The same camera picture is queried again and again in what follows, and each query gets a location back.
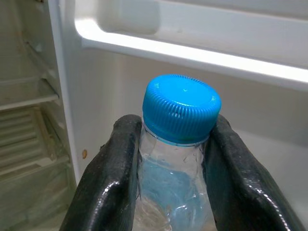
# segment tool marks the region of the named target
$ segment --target rust spot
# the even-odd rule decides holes
[[[82,159],[87,158],[87,155],[88,155],[88,151],[87,151],[86,149],[84,149],[84,150],[82,151]]]

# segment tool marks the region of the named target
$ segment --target refrigerator door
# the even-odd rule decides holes
[[[50,0],[74,171],[122,115],[141,115],[147,83],[201,79],[308,228],[308,2]]]

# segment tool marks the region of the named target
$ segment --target white refrigerator wall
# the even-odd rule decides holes
[[[77,181],[108,140],[113,123],[125,114],[141,115],[150,79],[165,73],[189,75],[218,91],[221,114],[269,170],[308,228],[308,92],[83,49],[75,29],[74,1],[59,0],[60,11],[57,6],[50,4],[51,24]]]

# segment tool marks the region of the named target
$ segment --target blue bottle cap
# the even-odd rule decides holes
[[[175,74],[154,78],[142,106],[146,127],[158,137],[178,144],[205,141],[220,108],[220,97],[213,88]]]

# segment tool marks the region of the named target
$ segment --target plastic bottle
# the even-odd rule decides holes
[[[190,77],[153,79],[143,101],[133,231],[204,231],[211,214],[201,163],[221,102]]]

